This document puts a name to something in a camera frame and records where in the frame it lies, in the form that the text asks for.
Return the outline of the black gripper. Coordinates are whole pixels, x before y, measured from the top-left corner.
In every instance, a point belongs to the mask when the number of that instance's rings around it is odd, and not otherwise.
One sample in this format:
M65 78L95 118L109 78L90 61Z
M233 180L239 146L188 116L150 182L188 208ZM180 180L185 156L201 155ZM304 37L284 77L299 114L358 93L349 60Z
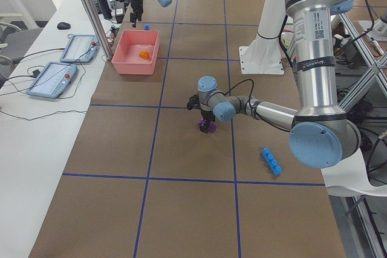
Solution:
M136 14L137 20L141 21L143 13L143 0L131 0L132 13L130 13L130 22L133 27L136 27Z
M214 133L215 116L212 111L201 110L203 120L199 122L199 129L204 133Z

